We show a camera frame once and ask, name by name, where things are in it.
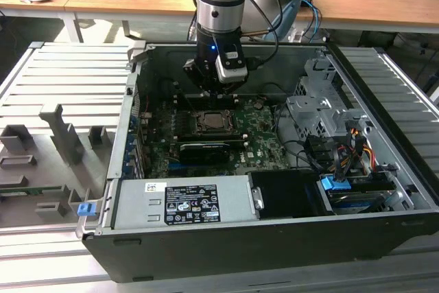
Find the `white label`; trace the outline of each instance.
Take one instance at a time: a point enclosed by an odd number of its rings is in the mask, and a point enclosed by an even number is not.
[[[15,197],[15,196],[27,196],[25,192],[3,192],[0,194],[2,197]]]
[[[219,212],[206,212],[206,216],[218,216]]]
[[[165,192],[166,182],[145,183],[145,192]]]
[[[226,57],[231,60],[233,58],[238,58],[238,52],[237,51],[230,51],[226,53]]]

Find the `blue latch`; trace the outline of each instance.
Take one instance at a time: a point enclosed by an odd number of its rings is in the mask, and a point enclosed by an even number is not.
[[[78,216],[95,216],[96,203],[95,202],[83,202],[78,207]]]
[[[351,184],[349,181],[344,179],[343,181],[336,181],[334,180],[334,176],[326,176],[322,179],[322,185],[323,189],[325,191],[327,190],[350,190],[352,189]]]

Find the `motherboard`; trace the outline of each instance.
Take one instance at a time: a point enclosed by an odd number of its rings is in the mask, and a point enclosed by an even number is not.
[[[188,99],[180,105],[162,101],[142,127],[145,176],[229,176],[289,168],[273,130],[272,110],[261,98],[234,100],[215,110],[200,110]]]

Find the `blue cable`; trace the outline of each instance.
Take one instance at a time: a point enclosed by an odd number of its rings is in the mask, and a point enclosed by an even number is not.
[[[311,39],[309,39],[309,42],[311,42],[313,40],[313,37],[316,35],[317,28],[318,28],[318,13],[317,13],[317,10],[312,3],[310,3],[308,0],[302,0],[302,1],[304,3],[306,3],[310,8],[312,8],[313,14],[316,18],[316,25],[314,26],[314,33],[313,33],[313,36],[311,37]]]

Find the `floor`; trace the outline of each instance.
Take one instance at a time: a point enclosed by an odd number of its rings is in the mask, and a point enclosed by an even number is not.
[[[3,81],[20,56],[32,41],[69,42],[69,35],[61,20],[0,17],[0,80]],[[81,20],[82,35],[86,43],[125,43],[131,39],[123,35],[120,21]],[[132,35],[146,40],[185,40],[187,24],[145,24],[130,22]],[[356,47],[361,36],[359,31],[322,30],[323,35],[341,46]],[[373,45],[386,42],[387,34],[374,33],[369,37]],[[414,79],[435,52],[439,49],[439,36],[426,34],[398,34],[394,45],[387,49],[390,57]],[[417,80],[423,86],[428,77],[439,68],[439,55],[425,67]]]

